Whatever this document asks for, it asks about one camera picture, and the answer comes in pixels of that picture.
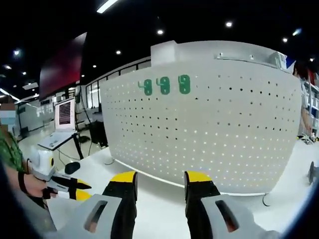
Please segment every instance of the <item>monitor screen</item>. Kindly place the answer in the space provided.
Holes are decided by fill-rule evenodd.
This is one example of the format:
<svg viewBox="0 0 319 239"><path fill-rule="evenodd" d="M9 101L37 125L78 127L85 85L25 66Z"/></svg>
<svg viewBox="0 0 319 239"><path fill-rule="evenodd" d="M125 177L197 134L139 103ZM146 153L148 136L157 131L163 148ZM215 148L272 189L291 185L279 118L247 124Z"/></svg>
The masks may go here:
<svg viewBox="0 0 319 239"><path fill-rule="evenodd" d="M44 63L40 73L40 100L80 80L85 39L83 33Z"/></svg>
<svg viewBox="0 0 319 239"><path fill-rule="evenodd" d="M75 99L67 99L55 105L55 129L75 129Z"/></svg>

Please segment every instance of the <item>white perforated panel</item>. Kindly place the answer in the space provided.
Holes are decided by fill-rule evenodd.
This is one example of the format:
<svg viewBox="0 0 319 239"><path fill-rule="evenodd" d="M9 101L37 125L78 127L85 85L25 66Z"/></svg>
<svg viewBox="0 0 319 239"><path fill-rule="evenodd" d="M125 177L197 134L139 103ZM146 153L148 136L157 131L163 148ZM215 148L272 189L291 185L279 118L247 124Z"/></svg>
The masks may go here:
<svg viewBox="0 0 319 239"><path fill-rule="evenodd" d="M178 77L190 77L190 93ZM168 77L163 95L156 78ZM152 80L153 93L138 87ZM154 177L183 185L183 172L211 176L221 192L273 189L299 127L297 78L234 60L203 59L127 73L103 83L104 124L111 154Z"/></svg>

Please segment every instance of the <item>glass wall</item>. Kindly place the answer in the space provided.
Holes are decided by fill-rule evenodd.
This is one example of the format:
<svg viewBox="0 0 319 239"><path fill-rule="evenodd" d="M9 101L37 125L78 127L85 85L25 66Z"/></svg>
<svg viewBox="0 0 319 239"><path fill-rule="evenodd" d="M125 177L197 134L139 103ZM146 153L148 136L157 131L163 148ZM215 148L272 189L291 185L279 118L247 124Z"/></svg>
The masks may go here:
<svg viewBox="0 0 319 239"><path fill-rule="evenodd" d="M100 86L103 83L103 81L107 81L110 79L113 79L119 75L123 75L135 70L140 70L140 69L144 69L147 67L151 67L151 61L145 61L145 62L141 62L126 68L122 68L119 71L116 71L108 76L106 76L105 78L102 78L98 81L95 81L93 83L91 83L90 85L88 85L86 87L86 99L88 102L88 108L97 108L99 106L99 103L101 102L101 92L100 92Z"/></svg>

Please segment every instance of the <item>wrist strap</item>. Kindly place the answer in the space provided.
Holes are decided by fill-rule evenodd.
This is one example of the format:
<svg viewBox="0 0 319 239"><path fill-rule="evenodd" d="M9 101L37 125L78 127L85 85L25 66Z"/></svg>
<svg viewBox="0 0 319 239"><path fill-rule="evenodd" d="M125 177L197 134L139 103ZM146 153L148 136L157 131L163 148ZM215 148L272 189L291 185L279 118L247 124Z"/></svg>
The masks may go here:
<svg viewBox="0 0 319 239"><path fill-rule="evenodd" d="M26 190L25 184L24 184L24 175L25 173L18 172L18 181L19 181L19 187L22 192L25 194L28 194L28 191Z"/></svg>

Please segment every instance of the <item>laptop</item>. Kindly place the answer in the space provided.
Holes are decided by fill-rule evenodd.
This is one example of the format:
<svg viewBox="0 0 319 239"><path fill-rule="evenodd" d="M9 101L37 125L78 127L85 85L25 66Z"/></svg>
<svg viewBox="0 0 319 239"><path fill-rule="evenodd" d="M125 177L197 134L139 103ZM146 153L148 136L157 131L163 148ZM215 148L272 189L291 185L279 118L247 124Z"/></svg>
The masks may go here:
<svg viewBox="0 0 319 239"><path fill-rule="evenodd" d="M75 98L66 99L55 105L54 125L55 131L38 143L39 146L55 150L76 133Z"/></svg>

